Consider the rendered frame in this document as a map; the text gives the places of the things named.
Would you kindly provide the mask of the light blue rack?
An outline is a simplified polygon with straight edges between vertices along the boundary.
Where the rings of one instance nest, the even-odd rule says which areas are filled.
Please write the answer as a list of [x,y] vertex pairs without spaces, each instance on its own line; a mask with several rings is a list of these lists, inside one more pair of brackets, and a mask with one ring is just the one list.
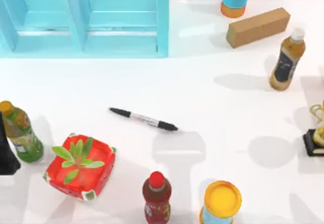
[[169,0],[0,0],[0,58],[164,58]]

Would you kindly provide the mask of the gold trophy on black base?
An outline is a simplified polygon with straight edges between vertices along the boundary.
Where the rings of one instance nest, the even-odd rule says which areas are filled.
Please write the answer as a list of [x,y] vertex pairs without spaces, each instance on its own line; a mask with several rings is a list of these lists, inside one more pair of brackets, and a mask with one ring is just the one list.
[[303,135],[306,153],[309,157],[324,157],[324,100],[321,104],[312,105],[309,111],[317,118],[317,123],[323,125],[308,129]]

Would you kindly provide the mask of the red square plant pot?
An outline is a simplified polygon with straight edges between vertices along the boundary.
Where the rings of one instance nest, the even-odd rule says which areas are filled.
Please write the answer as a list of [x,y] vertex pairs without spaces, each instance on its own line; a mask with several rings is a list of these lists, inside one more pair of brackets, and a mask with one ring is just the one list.
[[55,158],[43,179],[64,194],[95,200],[113,170],[116,148],[92,137],[71,133],[62,146],[52,147]]

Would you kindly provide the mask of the dark red bottle, red cap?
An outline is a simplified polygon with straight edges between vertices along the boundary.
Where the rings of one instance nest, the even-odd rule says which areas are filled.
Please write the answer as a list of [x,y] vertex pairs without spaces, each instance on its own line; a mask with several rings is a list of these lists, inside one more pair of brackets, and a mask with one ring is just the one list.
[[145,200],[144,214],[148,224],[167,224],[170,219],[170,182],[159,171],[154,171],[144,181],[142,194]]

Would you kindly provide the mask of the yellow-lidded orange and blue can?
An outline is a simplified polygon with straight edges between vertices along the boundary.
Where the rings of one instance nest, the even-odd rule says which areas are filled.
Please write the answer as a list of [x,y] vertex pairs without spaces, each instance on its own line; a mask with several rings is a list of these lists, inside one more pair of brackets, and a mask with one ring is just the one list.
[[208,185],[199,224],[233,224],[242,203],[241,193],[232,183],[218,180]]

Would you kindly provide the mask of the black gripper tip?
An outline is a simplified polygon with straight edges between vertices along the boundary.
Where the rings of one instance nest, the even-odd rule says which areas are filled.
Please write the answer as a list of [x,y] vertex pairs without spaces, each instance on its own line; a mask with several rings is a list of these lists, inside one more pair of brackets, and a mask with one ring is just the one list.
[[21,164],[8,143],[2,113],[0,112],[0,176],[14,175],[20,168]]

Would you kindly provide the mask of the black and grey marker pen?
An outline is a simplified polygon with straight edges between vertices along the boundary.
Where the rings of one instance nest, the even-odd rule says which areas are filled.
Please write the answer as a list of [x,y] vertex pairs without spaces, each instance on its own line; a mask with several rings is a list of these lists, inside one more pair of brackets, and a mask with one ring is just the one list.
[[110,107],[109,110],[117,115],[123,116],[125,118],[130,118],[132,120],[136,120],[142,123],[145,123],[147,125],[150,125],[155,128],[163,129],[166,131],[178,131],[178,127],[176,127],[174,124],[167,123],[164,121],[156,120],[147,116],[139,115],[127,110]]

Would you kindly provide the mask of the green bottle with yellow cap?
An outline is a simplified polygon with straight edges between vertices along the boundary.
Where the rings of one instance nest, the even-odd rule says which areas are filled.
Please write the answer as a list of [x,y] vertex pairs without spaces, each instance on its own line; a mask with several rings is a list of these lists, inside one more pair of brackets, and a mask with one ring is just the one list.
[[39,161],[44,155],[42,142],[34,133],[27,113],[9,101],[0,102],[6,136],[16,149],[18,157],[26,163]]

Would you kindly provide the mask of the brown cardboard block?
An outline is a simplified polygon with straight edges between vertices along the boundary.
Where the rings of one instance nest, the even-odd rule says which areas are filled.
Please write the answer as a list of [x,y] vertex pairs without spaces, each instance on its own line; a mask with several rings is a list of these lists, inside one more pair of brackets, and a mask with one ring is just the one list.
[[277,8],[232,22],[228,26],[226,40],[232,48],[238,48],[282,33],[286,30],[290,17],[290,13],[284,8]]

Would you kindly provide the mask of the amber bottle with dark label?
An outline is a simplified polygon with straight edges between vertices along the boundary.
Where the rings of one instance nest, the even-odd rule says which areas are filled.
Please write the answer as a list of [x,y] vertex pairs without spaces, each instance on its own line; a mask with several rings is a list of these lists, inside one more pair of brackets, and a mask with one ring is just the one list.
[[305,30],[298,27],[282,41],[277,63],[269,78],[270,86],[276,91],[284,91],[290,86],[298,62],[306,50],[304,37]]

